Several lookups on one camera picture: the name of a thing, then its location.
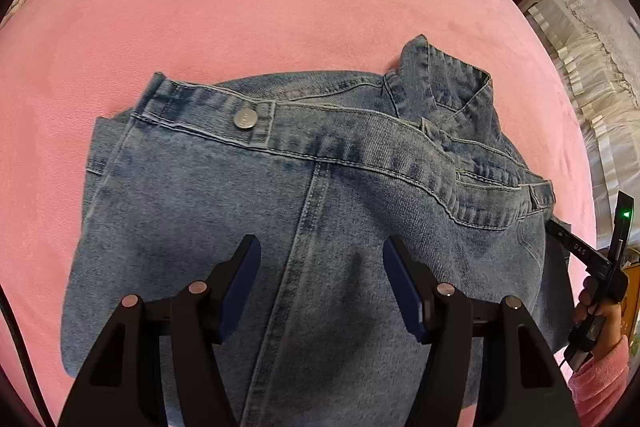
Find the blue denim jacket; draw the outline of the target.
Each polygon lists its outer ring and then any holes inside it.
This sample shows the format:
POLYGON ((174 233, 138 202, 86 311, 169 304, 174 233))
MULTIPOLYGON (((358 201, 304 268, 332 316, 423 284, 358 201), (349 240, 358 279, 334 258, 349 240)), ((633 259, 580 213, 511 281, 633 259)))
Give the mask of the blue denim jacket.
POLYGON ((502 133, 487 72, 424 37, 385 75, 156 74, 93 128, 63 365, 79 372, 120 298, 175 295, 253 234, 257 280, 217 352, 239 422, 399 426, 428 350, 402 323, 385 239, 471 298, 520 298, 559 350, 573 300, 546 242, 554 203, 502 133))

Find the cream lace covered furniture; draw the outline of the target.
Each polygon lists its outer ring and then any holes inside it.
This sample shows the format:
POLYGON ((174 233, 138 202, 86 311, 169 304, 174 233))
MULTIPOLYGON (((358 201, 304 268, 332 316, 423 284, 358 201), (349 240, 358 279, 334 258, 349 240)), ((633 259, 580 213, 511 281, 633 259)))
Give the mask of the cream lace covered furniture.
POLYGON ((617 194, 639 198, 638 26, 611 0, 542 0, 527 19, 582 130, 602 249, 613 233, 617 194))

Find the pink bed blanket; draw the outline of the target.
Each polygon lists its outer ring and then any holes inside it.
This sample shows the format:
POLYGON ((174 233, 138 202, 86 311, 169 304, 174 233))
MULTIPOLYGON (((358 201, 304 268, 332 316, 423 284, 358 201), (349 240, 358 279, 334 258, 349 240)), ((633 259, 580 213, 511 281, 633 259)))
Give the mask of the pink bed blanket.
POLYGON ((573 107, 512 0, 27 0, 1 31, 1 284, 52 414, 72 384, 60 322, 96 118, 134 104, 154 72, 385 72, 417 35, 489 72, 503 131, 593 242, 573 107))

